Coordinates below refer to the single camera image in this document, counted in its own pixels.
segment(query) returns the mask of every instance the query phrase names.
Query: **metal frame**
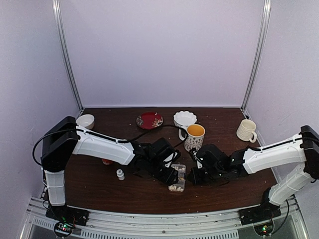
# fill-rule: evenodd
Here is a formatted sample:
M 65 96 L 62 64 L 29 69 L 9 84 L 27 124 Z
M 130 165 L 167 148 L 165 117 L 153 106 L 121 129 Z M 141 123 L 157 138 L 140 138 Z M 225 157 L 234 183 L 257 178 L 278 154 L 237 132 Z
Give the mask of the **metal frame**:
M 61 10 L 60 10 L 60 0 L 52 0 L 53 3 L 53 12 L 54 12 L 54 18 L 56 21 L 56 26 L 58 29 L 58 34 L 60 38 L 60 43 L 61 43 L 61 48 L 62 48 L 62 53 L 63 53 L 63 61 L 65 65 L 65 69 L 68 75 L 68 79 L 71 85 L 71 90 L 73 93 L 73 96 L 75 98 L 76 104 L 79 108 L 79 111 L 83 110 L 82 102 L 79 96 L 78 89 L 75 84 L 74 80 L 74 75 L 71 67 L 71 62 L 70 62 L 70 57 L 68 53 L 68 49 L 66 46 L 66 40 L 65 40 L 65 35 L 64 35 L 64 30 L 63 30 L 63 23 L 62 23 L 62 16 L 61 16 Z
M 266 36 L 267 36 L 267 31 L 268 31 L 270 11 L 271 11 L 271 0 L 265 0 L 264 11 L 263 11 L 262 19 L 261 19 L 260 32 L 259 32 L 259 38 L 258 38 L 258 44 L 257 44 L 254 64 L 253 64 L 253 68 L 251 70 L 250 79 L 249 79 L 249 83 L 247 86 L 244 101 L 243 101 L 243 104 L 241 106 L 241 109 L 243 111 L 245 111 L 247 108 L 247 104 L 248 104 L 248 101 L 249 101 L 249 98 L 251 95 L 251 91 L 253 89 L 253 85 L 254 85 L 254 82 L 255 82 L 255 79 L 257 76 L 257 71 L 258 71 L 259 63 L 260 63 L 260 59 L 261 59 L 261 53 L 262 53 L 263 48 L 264 48 L 264 44 L 265 44 L 265 40 L 266 40 Z
M 305 223 L 295 197 L 290 197 L 288 201 L 290 215 L 293 218 L 291 223 L 293 223 L 299 239 L 308 239 Z M 42 202 L 43 199 L 31 198 L 25 223 L 18 238 L 29 239 L 33 225 L 48 230 L 53 229 L 53 225 L 57 221 L 45 216 L 46 209 Z M 282 215 L 279 218 L 285 217 L 287 206 L 283 204 L 281 210 Z M 171 215 L 88 211 L 90 215 L 87 226 L 77 226 L 77 231 L 74 231 L 73 236 L 85 239 L 236 239 L 239 237 L 239 229 L 252 227 L 252 224 L 241 225 L 238 209 Z

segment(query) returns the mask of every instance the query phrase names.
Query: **plastic container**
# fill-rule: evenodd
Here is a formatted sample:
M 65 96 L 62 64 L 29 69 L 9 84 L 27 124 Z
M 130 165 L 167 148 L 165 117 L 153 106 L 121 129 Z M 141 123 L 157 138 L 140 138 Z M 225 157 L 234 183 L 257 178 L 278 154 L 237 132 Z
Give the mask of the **plastic container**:
M 172 164 L 171 167 L 178 171 L 178 182 L 170 185 L 168 189 L 173 192 L 183 192 L 185 190 L 186 165 Z

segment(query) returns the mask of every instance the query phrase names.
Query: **white backdrop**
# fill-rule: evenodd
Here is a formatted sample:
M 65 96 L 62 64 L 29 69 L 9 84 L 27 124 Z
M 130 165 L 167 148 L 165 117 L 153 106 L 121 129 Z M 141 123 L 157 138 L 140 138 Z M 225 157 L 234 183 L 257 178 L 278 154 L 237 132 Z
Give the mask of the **white backdrop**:
M 319 132 L 319 2 L 272 1 L 260 68 L 248 104 L 265 144 L 310 125 Z M 295 165 L 275 169 L 283 179 Z M 319 234 L 319 182 L 296 194 L 310 238 Z
M 85 107 L 242 104 L 263 1 L 64 0 Z
M 63 64 L 52 1 L 0 3 L 0 238 L 16 239 L 43 190 L 36 141 L 79 114 Z M 36 157 L 40 159 L 41 144 Z

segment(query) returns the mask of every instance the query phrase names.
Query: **red decorative plate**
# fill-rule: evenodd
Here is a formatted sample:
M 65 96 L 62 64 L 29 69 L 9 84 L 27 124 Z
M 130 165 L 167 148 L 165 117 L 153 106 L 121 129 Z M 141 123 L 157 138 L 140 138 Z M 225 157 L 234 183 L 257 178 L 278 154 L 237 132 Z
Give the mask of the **red decorative plate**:
M 147 112 L 137 117 L 136 124 L 143 129 L 156 128 L 163 124 L 163 117 L 156 112 Z

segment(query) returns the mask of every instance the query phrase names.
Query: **cable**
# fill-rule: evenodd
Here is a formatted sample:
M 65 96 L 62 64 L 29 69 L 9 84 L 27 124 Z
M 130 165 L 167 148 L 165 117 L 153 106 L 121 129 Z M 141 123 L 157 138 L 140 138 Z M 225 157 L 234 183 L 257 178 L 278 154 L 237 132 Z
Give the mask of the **cable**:
M 220 185 L 216 186 L 216 188 L 221 187 L 221 186 L 224 186 L 224 185 L 227 185 L 227 184 L 229 184 L 229 183 L 230 183 L 230 181 L 229 181 L 229 180 L 226 180 L 226 183 L 220 184 Z
M 251 149 L 252 151 L 261 151 L 260 148 L 255 148 L 255 147 L 252 147 L 252 146 L 250 146 L 250 145 L 248 145 L 248 146 L 246 147 L 246 149 Z
M 43 202 L 42 202 L 42 206 L 46 209 L 46 210 L 49 210 L 49 208 L 47 208 L 45 205 L 44 205 L 44 203 L 45 202 L 47 202 L 48 200 L 44 200 Z
M 150 129 L 149 131 L 146 131 L 146 132 L 144 132 L 144 133 L 141 133 L 140 135 L 138 135 L 138 136 L 136 136 L 135 138 L 132 138 L 132 139 L 127 139 L 127 140 L 125 139 L 125 140 L 118 140 L 118 141 L 116 141 L 116 140 L 113 139 L 113 138 L 107 138 L 107 139 L 109 139 L 110 141 L 113 141 L 113 142 L 117 142 L 117 143 L 131 143 L 131 142 L 136 141 L 137 139 L 141 138 L 142 136 L 144 136 L 144 135 L 146 135 L 146 134 L 148 134 L 148 133 L 150 133 L 150 132 L 152 132 L 152 131 L 154 131 L 154 130 L 159 130 L 159 129 L 164 128 L 164 127 L 178 128 L 178 129 L 180 129 L 180 130 L 182 130 L 182 131 L 184 131 L 184 132 L 186 133 L 185 139 L 184 139 L 182 142 L 180 142 L 180 143 L 178 143 L 177 145 L 175 145 L 174 148 L 180 146 L 182 143 L 184 143 L 184 142 L 187 140 L 187 138 L 188 138 L 188 133 L 187 133 L 186 129 L 181 128 L 181 127 L 178 127 L 178 126 L 175 126 L 175 125 L 173 125 L 173 124 L 164 124 L 164 125 L 161 125 L 161 126 L 159 126 L 159 127 L 152 128 L 152 129 Z
M 36 160 L 35 155 L 34 155 L 34 154 L 35 154 L 35 149 L 36 149 L 36 147 L 38 146 L 38 144 L 39 144 L 42 140 L 44 140 L 45 138 L 47 138 L 47 137 L 49 137 L 49 136 L 51 136 L 51 135 L 57 134 L 57 133 L 71 132 L 71 131 L 82 131 L 82 132 L 83 132 L 83 130 L 81 130 L 81 129 L 70 128 L 70 129 L 64 129 L 64 130 L 59 130 L 59 131 L 56 131 L 56 132 L 48 133 L 48 134 L 44 135 L 43 137 L 41 137 L 41 138 L 35 143 L 35 145 L 34 145 L 34 147 L 33 147 L 33 150 L 32 150 L 32 157 L 33 157 L 34 162 L 35 162 L 36 164 L 42 166 L 42 164 L 39 163 L 39 162 Z
M 285 222 L 286 222 L 286 220 L 288 218 L 288 215 L 289 215 L 289 202 L 288 202 L 288 200 L 286 200 L 286 203 L 287 203 L 287 214 L 285 216 L 285 219 L 283 220 L 283 222 L 280 224 L 280 226 L 275 231 L 273 231 L 272 233 L 269 234 L 270 236 L 272 236 L 273 234 L 278 232 L 280 230 L 280 228 L 283 227 L 283 225 L 285 224 Z
M 311 140 L 311 141 L 316 142 L 317 144 L 319 144 L 319 140 L 316 139 L 316 138 L 302 137 L 302 139 L 308 139 L 308 140 Z
M 114 139 L 114 138 L 108 137 L 108 136 L 103 135 L 103 134 L 95 133 L 95 132 L 92 132 L 92 131 L 87 131 L 87 133 L 90 134 L 90 135 L 94 135 L 94 136 L 97 136 L 97 137 L 100 137 L 100 138 L 104 138 L 104 139 L 110 140 L 110 141 L 112 141 L 112 142 L 117 142 L 117 143 L 130 143 L 130 142 L 133 142 L 133 141 L 139 139 L 140 137 L 144 136 L 145 134 L 148 134 L 148 133 L 152 132 L 153 130 L 160 129 L 160 128 L 162 128 L 162 127 L 174 127 L 174 128 L 181 129 L 182 131 L 184 131 L 184 132 L 186 133 L 185 139 L 184 139 L 182 142 L 180 142 L 180 143 L 178 143 L 177 145 L 175 145 L 174 148 L 176 148 L 176 147 L 178 147 L 179 145 L 181 145 L 182 143 L 184 143 L 184 142 L 187 140 L 187 138 L 188 138 L 188 133 L 187 133 L 187 131 L 186 131 L 184 128 L 181 128 L 181 127 L 178 127 L 178 126 L 175 126 L 175 125 L 172 125 L 172 124 L 164 124 L 164 125 L 162 125 L 162 126 L 159 126 L 159 127 L 156 127 L 156 128 L 152 128 L 152 129 L 150 129 L 149 131 L 146 131 L 146 132 L 144 132 L 144 133 L 141 133 L 141 134 L 138 135 L 137 137 L 132 138 L 132 139 L 128 139 L 128 140 L 116 140 L 116 139 Z M 35 150 L 36 150 L 36 147 L 39 145 L 39 143 L 40 143 L 42 140 L 44 140 L 45 138 L 47 138 L 47 137 L 49 137 L 49 136 L 51 136 L 51 135 L 57 134 L 57 133 L 71 132 L 71 131 L 81 131 L 81 132 L 83 132 L 82 129 L 72 128 L 72 129 L 64 129 L 64 130 L 59 130 L 59 131 L 56 131 L 56 132 L 48 133 L 48 134 L 44 135 L 43 137 L 41 137 L 41 138 L 35 143 L 35 145 L 34 145 L 34 147 L 33 147 L 33 149 L 32 149 L 32 158 L 33 158 L 34 162 L 35 162 L 37 165 L 42 166 L 42 164 L 39 163 L 39 162 L 36 160 L 36 158 L 35 158 Z
M 284 141 L 284 142 L 281 142 L 281 143 L 277 143 L 277 144 L 274 144 L 274 145 L 265 147 L 265 148 L 263 148 L 263 150 L 267 150 L 267 149 L 270 149 L 270 148 L 274 148 L 274 147 L 277 147 L 277 146 L 280 146 L 280 145 L 283 145 L 283 144 L 286 144 L 286 143 L 295 142 L 295 141 L 301 140 L 301 139 L 303 139 L 303 138 L 296 138 L 296 139 L 291 139 L 291 140 Z

